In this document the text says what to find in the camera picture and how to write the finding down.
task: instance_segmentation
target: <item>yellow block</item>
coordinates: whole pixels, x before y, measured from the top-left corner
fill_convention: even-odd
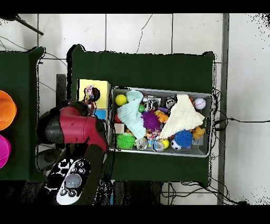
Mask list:
[[[108,109],[111,85],[107,81],[80,79],[79,100],[83,100],[84,89],[90,84],[100,91],[100,98],[96,101],[97,109]]]

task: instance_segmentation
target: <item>orange bowl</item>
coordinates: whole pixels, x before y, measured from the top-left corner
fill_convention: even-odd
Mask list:
[[[12,98],[0,90],[0,130],[6,129],[14,120],[17,107]]]

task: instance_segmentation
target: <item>baseball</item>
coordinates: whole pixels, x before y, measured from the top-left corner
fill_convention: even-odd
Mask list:
[[[205,106],[206,106],[206,102],[205,102],[205,100],[204,99],[202,99],[202,98],[196,98],[195,100],[194,100],[194,107],[196,108],[196,109],[198,109],[198,110],[201,110],[201,109],[204,109],[205,108]]]

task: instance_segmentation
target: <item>pink bowl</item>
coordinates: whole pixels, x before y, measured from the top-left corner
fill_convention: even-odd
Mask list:
[[[5,137],[0,135],[0,169],[6,164],[10,152],[10,142]]]

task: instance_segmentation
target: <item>dark green table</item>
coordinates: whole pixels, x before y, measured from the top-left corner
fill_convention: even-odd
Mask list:
[[[74,45],[67,53],[68,82],[76,99],[78,79],[106,80],[111,86],[178,90],[210,94],[214,54],[126,54],[86,52]],[[113,154],[103,166],[109,172]],[[138,181],[200,181],[208,185],[209,157],[115,153],[112,179]]]
[[[36,168],[37,79],[36,69],[44,48],[27,52],[0,51],[0,90],[17,106],[12,124],[0,134],[11,143],[11,154],[0,169],[0,180],[46,181]]]

